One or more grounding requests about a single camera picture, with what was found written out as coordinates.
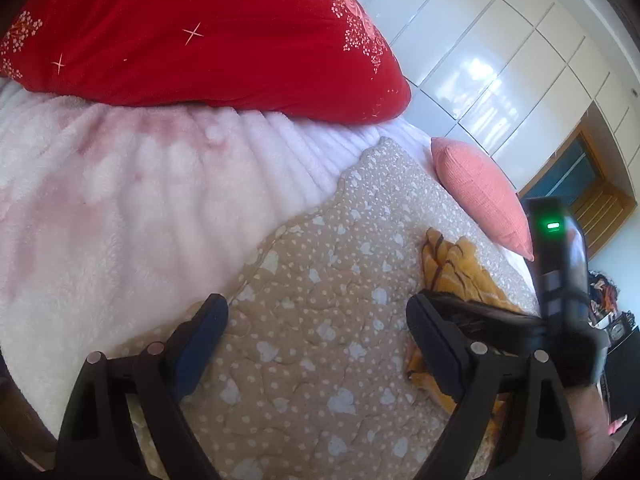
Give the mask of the person's right hand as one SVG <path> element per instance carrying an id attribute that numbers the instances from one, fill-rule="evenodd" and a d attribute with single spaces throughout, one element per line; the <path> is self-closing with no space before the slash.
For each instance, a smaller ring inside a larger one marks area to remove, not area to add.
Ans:
<path id="1" fill-rule="evenodd" d="M 596 386 L 566 389 L 565 396 L 574 420 L 582 478 L 593 479 L 616 451 L 608 434 L 608 412 Z"/>

